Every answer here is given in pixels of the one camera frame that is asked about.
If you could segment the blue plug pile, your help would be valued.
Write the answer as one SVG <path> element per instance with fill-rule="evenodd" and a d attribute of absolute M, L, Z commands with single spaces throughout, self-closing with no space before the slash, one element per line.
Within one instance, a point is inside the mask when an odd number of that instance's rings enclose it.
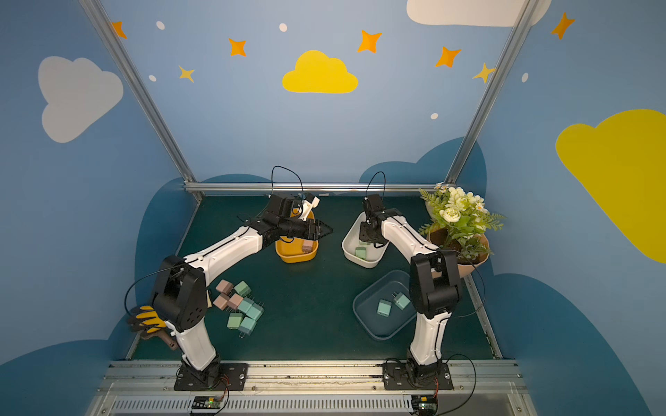
<path fill-rule="evenodd" d="M 239 304 L 238 311 L 243 313 L 244 315 L 247 315 L 253 308 L 253 305 L 254 305 L 253 300 L 244 297 L 241 303 Z"/>
<path fill-rule="evenodd" d="M 249 318 L 257 321 L 258 319 L 260 319 L 260 317 L 262 317 L 263 313 L 264 313 L 264 308 L 256 303 L 253 303 L 249 308 L 248 312 L 246 313 L 246 315 Z"/>

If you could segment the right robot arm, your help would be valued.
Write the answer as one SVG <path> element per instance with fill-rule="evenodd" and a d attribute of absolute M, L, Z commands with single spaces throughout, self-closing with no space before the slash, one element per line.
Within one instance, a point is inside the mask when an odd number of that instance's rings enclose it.
<path fill-rule="evenodd" d="M 380 195 L 366 196 L 362 204 L 360 239 L 393 244 L 409 262 L 409 298 L 417 317 L 407 369 L 414 379 L 433 377 L 442 366 L 447 323 L 462 298 L 457 254 L 428 242 L 400 211 L 387 209 Z"/>

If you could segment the pink plug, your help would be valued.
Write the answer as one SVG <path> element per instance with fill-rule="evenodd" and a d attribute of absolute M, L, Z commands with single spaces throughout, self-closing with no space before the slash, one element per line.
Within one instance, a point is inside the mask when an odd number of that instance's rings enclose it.
<path fill-rule="evenodd" d="M 311 253 L 314 248 L 314 241 L 312 240 L 304 240 L 302 244 L 302 251 L 303 253 Z"/>
<path fill-rule="evenodd" d="M 228 296 L 234 289 L 234 284 L 228 282 L 227 280 L 221 280 L 220 283 L 216 286 L 216 291 L 218 293 Z"/>
<path fill-rule="evenodd" d="M 220 310 L 225 310 L 229 305 L 229 297 L 224 294 L 220 294 L 213 301 L 213 305 Z"/>

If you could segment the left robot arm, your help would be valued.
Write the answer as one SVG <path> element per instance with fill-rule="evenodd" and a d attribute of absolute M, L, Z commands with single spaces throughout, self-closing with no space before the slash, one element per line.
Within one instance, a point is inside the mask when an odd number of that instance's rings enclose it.
<path fill-rule="evenodd" d="M 173 332 L 186 369 L 208 374 L 219 366 L 205 325 L 211 282 L 283 237 L 318 241 L 331 234 L 329 225 L 310 216 L 319 202 L 309 192 L 300 199 L 273 194 L 258 216 L 228 237 L 183 258 L 172 255 L 162 260 L 149 305 Z"/>

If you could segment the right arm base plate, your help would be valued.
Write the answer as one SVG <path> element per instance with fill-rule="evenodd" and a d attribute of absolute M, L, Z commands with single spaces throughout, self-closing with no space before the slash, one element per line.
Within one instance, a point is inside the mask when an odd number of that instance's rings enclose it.
<path fill-rule="evenodd" d="M 420 366 L 411 360 L 388 359 L 381 364 L 386 390 L 453 390 L 449 366 L 438 362 Z"/>

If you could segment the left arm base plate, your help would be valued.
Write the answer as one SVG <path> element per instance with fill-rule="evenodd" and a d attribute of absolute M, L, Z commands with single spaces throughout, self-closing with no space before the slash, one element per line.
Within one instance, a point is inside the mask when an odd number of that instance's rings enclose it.
<path fill-rule="evenodd" d="M 212 362 L 204 370 L 182 362 L 173 386 L 175 391 L 242 391 L 246 384 L 247 363 Z"/>

